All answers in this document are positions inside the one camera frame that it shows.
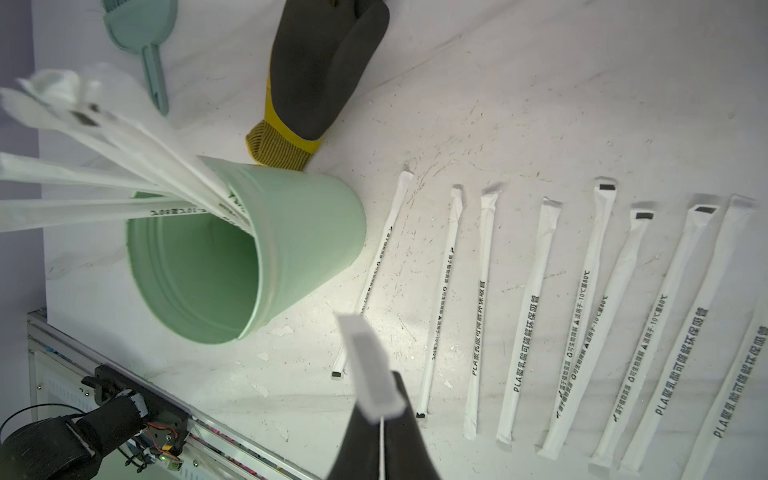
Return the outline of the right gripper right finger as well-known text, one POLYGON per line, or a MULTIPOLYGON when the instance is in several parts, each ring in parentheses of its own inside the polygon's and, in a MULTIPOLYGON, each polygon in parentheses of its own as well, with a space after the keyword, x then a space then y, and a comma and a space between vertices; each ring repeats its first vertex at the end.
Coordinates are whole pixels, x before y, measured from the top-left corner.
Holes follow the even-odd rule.
POLYGON ((386 480, 439 480, 399 372, 394 380, 406 408, 398 418, 384 423, 384 470, 386 480))

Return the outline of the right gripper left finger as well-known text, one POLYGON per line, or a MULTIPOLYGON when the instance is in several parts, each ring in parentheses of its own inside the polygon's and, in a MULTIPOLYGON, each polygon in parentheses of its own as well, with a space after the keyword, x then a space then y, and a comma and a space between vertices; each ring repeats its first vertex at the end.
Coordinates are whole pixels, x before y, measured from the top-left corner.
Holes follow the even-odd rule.
POLYGON ((355 405, 328 480, 378 480, 380 423, 370 423, 355 405))

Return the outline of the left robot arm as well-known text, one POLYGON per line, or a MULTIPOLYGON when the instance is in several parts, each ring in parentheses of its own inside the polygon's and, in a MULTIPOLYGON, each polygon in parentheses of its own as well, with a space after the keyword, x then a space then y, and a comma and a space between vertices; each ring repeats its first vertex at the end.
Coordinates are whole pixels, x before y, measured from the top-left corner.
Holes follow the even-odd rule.
POLYGON ((124 391, 88 413, 28 424, 1 443, 1 477, 92 479, 103 459, 138 434, 148 417, 144 398, 124 391))

